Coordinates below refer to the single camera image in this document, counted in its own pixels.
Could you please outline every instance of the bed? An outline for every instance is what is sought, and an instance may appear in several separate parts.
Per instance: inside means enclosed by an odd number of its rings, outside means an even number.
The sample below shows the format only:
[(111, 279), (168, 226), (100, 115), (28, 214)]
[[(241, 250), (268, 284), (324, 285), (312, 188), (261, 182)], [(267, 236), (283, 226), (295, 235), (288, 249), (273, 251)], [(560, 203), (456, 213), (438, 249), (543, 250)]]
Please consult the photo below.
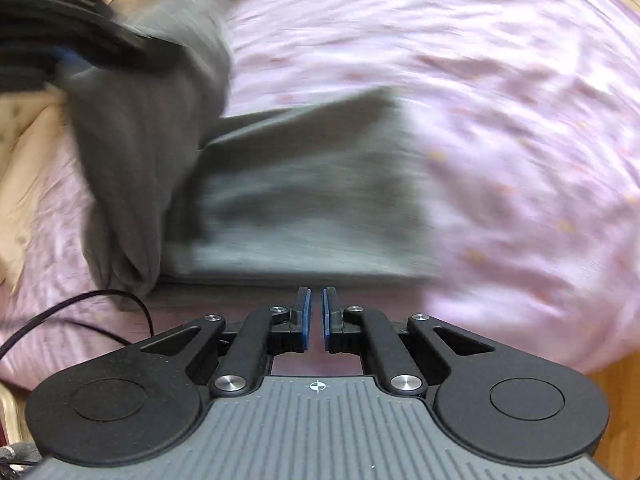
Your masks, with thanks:
[[(616, 0), (241, 0), (230, 28), (236, 77), (228, 114), (379, 84), (402, 93), (430, 175), (424, 201), (441, 277), (424, 287), (350, 291), (347, 304), (376, 306), (394, 319), (425, 312), (584, 372), (638, 348), (635, 13)], [(95, 288), (80, 232), (91, 199), (68, 136), (43, 179), (18, 291), (0, 286), (7, 327)], [(292, 294), (221, 287), (207, 304), (185, 298), (182, 309), (153, 314), (165, 330), (213, 310), (241, 319)], [(140, 314), (107, 300), (65, 316), (131, 340), (147, 336)], [(0, 378), (33, 388), (115, 348), (81, 328), (43, 326), (2, 360)], [(637, 357), (626, 362), (595, 377), (617, 410), (601, 456), (631, 479), (640, 474), (634, 453), (621, 459), (615, 451), (621, 439), (630, 449), (640, 433), (640, 420), (635, 429), (617, 422), (629, 401), (616, 400), (626, 391), (614, 391), (615, 377), (640, 368)], [(274, 368), (357, 371), (354, 360), (322, 354), (318, 335), (302, 360), (283, 356)]]

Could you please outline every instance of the gray object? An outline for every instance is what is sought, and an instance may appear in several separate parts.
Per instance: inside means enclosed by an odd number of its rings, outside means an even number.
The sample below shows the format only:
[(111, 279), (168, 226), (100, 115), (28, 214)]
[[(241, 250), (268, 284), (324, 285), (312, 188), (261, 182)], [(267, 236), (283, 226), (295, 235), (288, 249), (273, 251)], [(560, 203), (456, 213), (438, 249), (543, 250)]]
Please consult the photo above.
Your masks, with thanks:
[(160, 270), (162, 215), (225, 107), (228, 0), (161, 0), (126, 25), (183, 44), (163, 75), (92, 68), (68, 76), (68, 111), (95, 205), (83, 251), (99, 287), (146, 294)]
[(39, 462), (42, 456), (33, 442), (14, 442), (0, 447), (0, 460)]
[(165, 217), (162, 286), (434, 275), (424, 171), (391, 89), (228, 118), (212, 136)]
[(87, 468), (46, 459), (31, 480), (604, 480), (583, 456), (512, 466), (451, 440), (424, 403), (382, 392), (371, 377), (266, 377), (245, 397), (217, 400), (200, 427), (143, 463)]

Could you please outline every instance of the black circular housing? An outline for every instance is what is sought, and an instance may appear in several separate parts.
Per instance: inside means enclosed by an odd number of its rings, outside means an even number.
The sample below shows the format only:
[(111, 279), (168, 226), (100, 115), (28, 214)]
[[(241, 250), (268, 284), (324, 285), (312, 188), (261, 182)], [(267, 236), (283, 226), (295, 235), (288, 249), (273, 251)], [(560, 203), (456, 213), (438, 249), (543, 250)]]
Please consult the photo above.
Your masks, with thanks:
[(51, 376), (26, 408), (38, 449), (65, 462), (113, 466), (172, 446), (203, 403), (184, 366), (171, 364), (127, 347)]
[(592, 454), (609, 420), (584, 375), (509, 349), (460, 359), (434, 409), (469, 448), (508, 463), (554, 463)]

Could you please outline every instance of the circular cap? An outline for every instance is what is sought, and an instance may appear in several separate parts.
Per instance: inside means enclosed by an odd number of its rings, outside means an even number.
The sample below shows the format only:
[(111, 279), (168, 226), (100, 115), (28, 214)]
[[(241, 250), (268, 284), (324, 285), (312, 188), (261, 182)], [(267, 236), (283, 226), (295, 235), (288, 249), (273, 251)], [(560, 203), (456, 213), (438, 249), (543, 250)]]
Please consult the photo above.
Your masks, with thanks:
[(524, 377), (496, 384), (490, 397), (496, 410), (519, 420), (543, 420), (564, 406), (564, 396), (555, 386)]
[(391, 385), (402, 392), (412, 392), (422, 386), (422, 381), (414, 375), (396, 375), (391, 379)]
[(236, 392), (246, 386), (246, 381), (239, 375), (223, 375), (216, 379), (214, 385), (223, 392)]
[[(104, 402), (104, 399), (111, 399), (111, 402)], [(133, 415), (145, 400), (145, 389), (139, 384), (123, 379), (101, 379), (82, 386), (71, 402), (78, 415), (111, 422)]]

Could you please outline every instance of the black cable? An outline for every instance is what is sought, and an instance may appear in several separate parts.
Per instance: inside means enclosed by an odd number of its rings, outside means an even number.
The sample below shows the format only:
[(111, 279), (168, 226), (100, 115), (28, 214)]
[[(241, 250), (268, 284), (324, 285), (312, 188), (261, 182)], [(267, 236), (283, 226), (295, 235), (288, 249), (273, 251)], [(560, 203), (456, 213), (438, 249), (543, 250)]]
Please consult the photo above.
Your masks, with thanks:
[(68, 300), (61, 301), (60, 303), (48, 308), (44, 312), (41, 312), (37, 316), (32, 317), (20, 330), (17, 330), (15, 333), (9, 336), (2, 346), (0, 346), (0, 360), (4, 358), (11, 348), (13, 348), (20, 339), (26, 336), (31, 330), (43, 324), (49, 317), (54, 314), (60, 312), (64, 308), (71, 306), (73, 304), (79, 303), (80, 301), (88, 300), (89, 298), (94, 298), (95, 296), (121, 296), (123, 298), (129, 298), (133, 300), (139, 307), (142, 309), (142, 312), (145, 313), (146, 322), (149, 325), (149, 333), (150, 336), (153, 337), (156, 333), (154, 331), (154, 322), (151, 319), (151, 313), (149, 309), (146, 307), (142, 300), (137, 297), (135, 294), (131, 294), (130, 292), (126, 292), (124, 290), (116, 290), (114, 288), (105, 288), (103, 290), (92, 290), (90, 292), (85, 292), (83, 294), (78, 294)]
[(31, 460), (11, 460), (10, 458), (7, 460), (0, 459), (0, 464), (4, 465), (24, 465), (24, 466), (32, 466), (38, 465), (40, 462), (33, 462)]
[[(0, 329), (9, 329), (9, 328), (16, 328), (19, 326), (24, 325), (25, 323), (27, 323), (29, 321), (28, 317), (25, 318), (13, 318), (11, 320), (11, 322), (2, 322), (0, 323)], [(86, 328), (88, 330), (91, 330), (92, 332), (97, 332), (100, 335), (103, 335), (105, 337), (108, 337), (111, 340), (114, 340), (116, 343), (119, 343), (123, 346), (129, 346), (130, 344), (132, 344), (131, 341), (124, 339), (122, 336), (119, 336), (116, 333), (110, 332), (109, 330), (102, 328), (100, 326), (96, 326), (96, 325), (92, 325), (90, 323), (85, 323), (84, 321), (79, 321), (77, 319), (71, 319), (68, 317), (55, 317), (53, 319), (49, 318), (46, 321), (47, 324), (50, 323), (59, 323), (59, 324), (64, 324), (64, 325), (75, 325), (75, 326), (80, 326), (82, 328)]]

